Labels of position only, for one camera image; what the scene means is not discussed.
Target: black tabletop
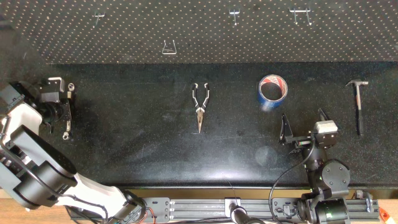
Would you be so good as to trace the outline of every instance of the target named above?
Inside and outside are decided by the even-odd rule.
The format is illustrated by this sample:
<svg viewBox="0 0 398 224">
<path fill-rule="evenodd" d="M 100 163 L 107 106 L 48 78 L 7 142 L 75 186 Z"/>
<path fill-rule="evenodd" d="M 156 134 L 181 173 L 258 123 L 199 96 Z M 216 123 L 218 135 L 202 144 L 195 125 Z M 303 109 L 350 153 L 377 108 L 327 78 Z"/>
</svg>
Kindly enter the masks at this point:
<svg viewBox="0 0 398 224">
<path fill-rule="evenodd" d="M 398 64 L 242 63 L 157 65 L 54 65 L 76 85 L 73 139 L 65 125 L 41 135 L 63 152 L 79 173 L 126 188 L 270 187 L 300 162 L 291 146 L 278 145 L 281 114 L 295 136 L 313 129 L 323 108 L 339 126 L 329 158 L 351 169 L 351 187 L 398 187 Z M 283 77 L 283 104 L 259 109 L 257 85 L 269 74 Z M 356 134 L 354 78 L 361 87 L 365 135 Z M 198 134 L 192 83 L 198 100 L 210 86 L 210 103 Z M 304 168 L 293 170 L 281 187 L 305 188 Z"/>
</svg>

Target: hammer head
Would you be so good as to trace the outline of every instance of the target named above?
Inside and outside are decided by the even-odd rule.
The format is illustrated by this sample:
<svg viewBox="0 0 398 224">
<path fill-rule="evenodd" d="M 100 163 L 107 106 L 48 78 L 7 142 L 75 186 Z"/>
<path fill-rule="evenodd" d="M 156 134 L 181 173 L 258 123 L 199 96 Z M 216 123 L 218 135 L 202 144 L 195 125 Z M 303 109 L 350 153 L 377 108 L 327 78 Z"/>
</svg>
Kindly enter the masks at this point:
<svg viewBox="0 0 398 224">
<path fill-rule="evenodd" d="M 346 86 L 348 86 L 349 84 L 354 84 L 354 86 L 360 86 L 360 85 L 367 85 L 367 84 L 369 84 L 369 82 L 368 81 L 362 81 L 362 80 L 360 80 L 360 79 L 354 79 L 354 80 L 351 80 L 351 81 L 349 81 L 348 83 L 347 83 L 347 85 Z"/>
</svg>

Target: hammer handle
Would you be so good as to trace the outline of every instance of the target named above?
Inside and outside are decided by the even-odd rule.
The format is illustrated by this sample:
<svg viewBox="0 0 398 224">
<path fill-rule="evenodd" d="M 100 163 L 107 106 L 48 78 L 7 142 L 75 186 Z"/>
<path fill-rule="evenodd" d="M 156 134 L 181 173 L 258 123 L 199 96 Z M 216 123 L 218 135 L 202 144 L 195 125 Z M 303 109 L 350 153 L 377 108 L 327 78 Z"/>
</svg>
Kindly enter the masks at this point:
<svg viewBox="0 0 398 224">
<path fill-rule="evenodd" d="M 358 119 L 358 134 L 363 136 L 363 120 L 362 120 L 362 110 L 357 110 L 357 119 Z"/>
</svg>

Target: pegboard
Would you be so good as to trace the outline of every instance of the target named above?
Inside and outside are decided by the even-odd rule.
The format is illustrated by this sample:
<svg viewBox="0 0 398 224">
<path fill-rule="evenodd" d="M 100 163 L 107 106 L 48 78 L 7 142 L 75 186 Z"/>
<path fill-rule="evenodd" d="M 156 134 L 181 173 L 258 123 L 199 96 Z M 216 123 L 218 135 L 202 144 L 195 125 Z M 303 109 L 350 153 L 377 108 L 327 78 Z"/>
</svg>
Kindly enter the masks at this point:
<svg viewBox="0 0 398 224">
<path fill-rule="evenodd" d="M 47 63 L 396 61 L 397 1 L 5 0 Z M 305 10 L 294 14 L 289 9 Z M 239 10 L 234 17 L 230 11 Z M 94 15 L 104 14 L 98 19 Z M 177 53 L 162 54 L 166 49 Z"/>
</svg>

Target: wooden floor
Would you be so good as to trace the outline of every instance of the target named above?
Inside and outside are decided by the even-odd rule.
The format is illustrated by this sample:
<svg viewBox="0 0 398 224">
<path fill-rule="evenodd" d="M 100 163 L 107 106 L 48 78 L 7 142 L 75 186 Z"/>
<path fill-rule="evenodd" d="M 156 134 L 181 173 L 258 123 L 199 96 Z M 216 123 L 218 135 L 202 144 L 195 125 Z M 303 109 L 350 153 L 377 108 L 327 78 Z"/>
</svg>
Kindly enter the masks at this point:
<svg viewBox="0 0 398 224">
<path fill-rule="evenodd" d="M 398 200 L 379 200 L 379 205 L 385 209 L 395 221 L 398 221 Z M 73 223 L 65 210 L 65 207 L 54 206 L 47 208 L 41 206 L 37 210 L 27 212 L 25 208 L 20 206 L 13 199 L 0 199 L 0 223 L 43 223 L 43 224 L 69 224 Z M 366 222 L 365 224 L 375 224 L 374 222 Z"/>
</svg>

